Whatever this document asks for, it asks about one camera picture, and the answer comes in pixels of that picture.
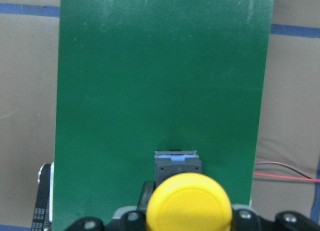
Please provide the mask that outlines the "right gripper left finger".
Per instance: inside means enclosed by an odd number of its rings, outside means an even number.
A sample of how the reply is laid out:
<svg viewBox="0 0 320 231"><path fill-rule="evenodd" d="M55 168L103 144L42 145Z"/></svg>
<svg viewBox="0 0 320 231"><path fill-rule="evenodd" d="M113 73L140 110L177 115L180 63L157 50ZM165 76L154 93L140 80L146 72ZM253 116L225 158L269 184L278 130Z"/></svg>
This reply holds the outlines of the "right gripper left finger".
<svg viewBox="0 0 320 231"><path fill-rule="evenodd" d="M129 209L120 216L121 231L149 231L147 225L147 209L152 194L156 189L154 181L146 181L137 202L137 206Z"/></svg>

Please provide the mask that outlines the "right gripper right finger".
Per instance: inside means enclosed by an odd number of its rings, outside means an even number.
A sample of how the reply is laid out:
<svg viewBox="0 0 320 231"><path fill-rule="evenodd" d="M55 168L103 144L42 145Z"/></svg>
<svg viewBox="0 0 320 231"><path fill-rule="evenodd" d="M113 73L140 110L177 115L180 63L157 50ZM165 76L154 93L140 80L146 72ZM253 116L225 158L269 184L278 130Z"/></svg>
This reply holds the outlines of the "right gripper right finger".
<svg viewBox="0 0 320 231"><path fill-rule="evenodd" d="M258 213L250 206L232 204L231 231L257 231Z"/></svg>

